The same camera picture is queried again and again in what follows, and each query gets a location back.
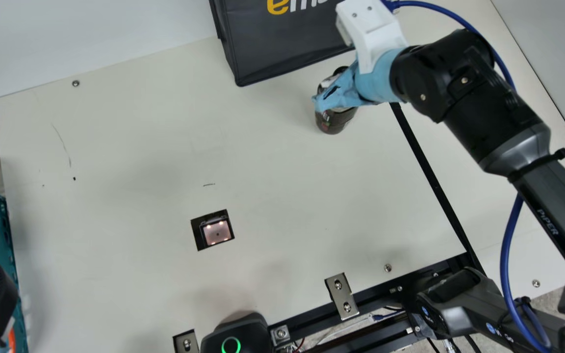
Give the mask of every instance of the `white board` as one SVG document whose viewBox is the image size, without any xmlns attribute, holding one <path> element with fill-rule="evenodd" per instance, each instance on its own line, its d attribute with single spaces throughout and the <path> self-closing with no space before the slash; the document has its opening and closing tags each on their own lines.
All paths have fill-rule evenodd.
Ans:
<svg viewBox="0 0 565 353">
<path fill-rule="evenodd" d="M 491 3 L 442 3 L 488 35 L 565 147 L 563 121 Z M 421 9 L 399 18 L 411 43 L 457 28 Z M 387 105 L 359 110 L 338 136 L 315 127 L 316 85 L 352 60 L 239 88 L 209 38 L 0 98 L 33 351 L 171 352 L 172 335 L 195 328 L 201 339 L 236 311 L 274 323 L 326 304 L 323 279 L 337 273 L 360 291 L 462 253 Z M 405 112 L 494 278 L 515 191 L 445 126 Z M 190 220 L 224 208 L 236 239 L 198 252 Z M 512 271 L 514 293 L 533 295 L 523 277 L 542 291 L 563 283 L 554 248 L 539 256 L 561 264 L 538 272 L 529 246 L 547 242 L 524 214 L 513 253 L 534 268 Z"/>
</svg>

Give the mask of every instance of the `mark on table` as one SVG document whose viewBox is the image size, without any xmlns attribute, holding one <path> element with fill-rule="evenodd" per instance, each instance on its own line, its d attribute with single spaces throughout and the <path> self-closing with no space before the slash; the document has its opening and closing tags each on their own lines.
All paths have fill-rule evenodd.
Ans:
<svg viewBox="0 0 565 353">
<path fill-rule="evenodd" d="M 60 132 L 58 132 L 58 129 L 56 129 L 56 127 L 54 126 L 54 124 L 52 123 L 51 126 L 53 127 L 53 130 L 56 131 L 56 135 L 58 135 L 58 138 L 60 139 L 60 143 L 62 143 L 62 148 L 63 150 L 65 150 L 65 153 L 67 154 L 67 158 L 69 159 L 69 168 L 71 168 L 71 156 L 69 155 L 69 151 L 67 150 L 67 146 L 65 145 L 65 141 L 62 139 L 62 136 L 60 136 Z"/>
</svg>

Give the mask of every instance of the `green ring light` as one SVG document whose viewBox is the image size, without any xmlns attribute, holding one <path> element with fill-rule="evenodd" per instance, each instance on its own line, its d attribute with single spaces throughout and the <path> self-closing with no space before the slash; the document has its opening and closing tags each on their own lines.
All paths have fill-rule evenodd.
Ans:
<svg viewBox="0 0 565 353">
<path fill-rule="evenodd" d="M 224 346 L 226 346 L 226 342 L 228 342 L 228 340 L 235 340 L 235 342 L 237 342 L 237 350 L 235 351 L 235 353 L 239 353 L 241 351 L 241 342 L 237 339 L 237 337 L 228 337 L 222 342 L 222 353 L 228 353 L 226 349 L 224 349 Z"/>
</svg>

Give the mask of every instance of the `black metal frame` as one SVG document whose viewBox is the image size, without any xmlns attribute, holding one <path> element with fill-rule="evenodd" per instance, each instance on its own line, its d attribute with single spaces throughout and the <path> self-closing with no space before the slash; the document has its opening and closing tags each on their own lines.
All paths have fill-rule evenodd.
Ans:
<svg viewBox="0 0 565 353">
<path fill-rule="evenodd" d="M 466 252 L 354 294 L 360 315 L 368 314 L 379 308 L 395 303 L 403 304 L 404 307 L 408 306 L 408 299 L 415 297 L 415 288 L 411 288 L 412 284 L 433 277 L 435 273 L 437 273 L 439 277 L 443 277 L 444 275 L 454 274 L 466 266 L 476 268 L 482 273 L 485 273 L 455 211 L 448 201 L 448 197 L 446 197 L 444 190 L 442 190 L 439 180 L 437 180 L 429 161 L 426 159 L 420 144 L 417 142 L 400 105 L 398 103 L 391 103 L 391 107 L 420 168 L 424 172 L 429 186 L 435 193 L 439 205 L 442 207 L 446 218 L 453 227 L 455 234 L 461 241 Z M 292 341 L 297 341 L 338 324 L 341 324 L 341 318 L 339 317 L 337 308 L 334 303 L 329 303 L 273 324 L 269 326 L 269 330 L 276 329 L 280 326 L 287 326 L 289 337 L 291 337 Z M 332 340 L 327 344 L 312 347 L 306 352 L 390 352 L 425 338 L 415 330 L 407 331 L 407 328 L 411 328 L 411 318 L 408 314 L 402 313 L 394 318 L 383 320 Z"/>
</svg>

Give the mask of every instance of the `black bag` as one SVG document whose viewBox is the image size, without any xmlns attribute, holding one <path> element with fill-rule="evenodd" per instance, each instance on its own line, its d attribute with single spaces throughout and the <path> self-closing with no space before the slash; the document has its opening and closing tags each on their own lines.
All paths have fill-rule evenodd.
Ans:
<svg viewBox="0 0 565 353">
<path fill-rule="evenodd" d="M 347 47 L 334 21 L 341 0 L 209 0 L 238 86 L 286 74 Z"/>
</svg>

